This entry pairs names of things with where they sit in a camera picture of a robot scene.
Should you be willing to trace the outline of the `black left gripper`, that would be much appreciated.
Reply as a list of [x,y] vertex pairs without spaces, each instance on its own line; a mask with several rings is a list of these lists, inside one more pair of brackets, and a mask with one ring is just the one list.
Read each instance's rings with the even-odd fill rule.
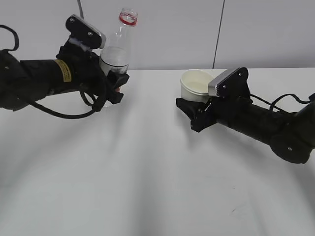
[[69,38],[58,53],[58,61],[71,69],[72,82],[76,84],[83,102],[95,112],[101,111],[108,102],[113,105],[120,103],[124,96],[120,88],[129,79],[127,72],[116,74],[110,71],[105,75],[99,65],[99,57],[73,38]]

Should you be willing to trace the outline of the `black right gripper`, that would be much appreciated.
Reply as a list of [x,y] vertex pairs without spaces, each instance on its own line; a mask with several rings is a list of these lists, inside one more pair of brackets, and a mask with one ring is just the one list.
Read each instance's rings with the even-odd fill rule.
[[188,101],[176,98],[176,106],[191,120],[191,129],[200,132],[218,122],[229,125],[236,115],[252,104],[247,79],[249,71],[245,67],[232,75],[226,89],[220,90],[220,97],[211,96],[210,102]]

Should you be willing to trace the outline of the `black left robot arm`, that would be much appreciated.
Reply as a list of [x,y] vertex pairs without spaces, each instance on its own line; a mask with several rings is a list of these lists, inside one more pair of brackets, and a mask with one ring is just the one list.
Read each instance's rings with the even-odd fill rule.
[[7,50],[0,52],[0,106],[17,111],[47,96],[77,91],[93,112],[106,102],[117,104],[118,88],[129,80],[127,73],[105,74],[99,56],[67,41],[56,59],[18,61]]

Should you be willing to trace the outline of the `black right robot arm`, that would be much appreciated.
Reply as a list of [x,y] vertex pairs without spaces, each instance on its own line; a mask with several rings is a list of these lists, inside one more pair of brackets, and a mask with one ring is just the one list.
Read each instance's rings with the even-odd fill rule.
[[307,101],[290,94],[305,107],[289,113],[276,104],[286,97],[282,95],[265,109],[253,104],[247,79],[248,69],[227,69],[208,85],[206,102],[177,98],[176,106],[190,119],[190,127],[196,132],[219,123],[244,135],[267,144],[281,159],[305,164],[315,148],[315,96]]

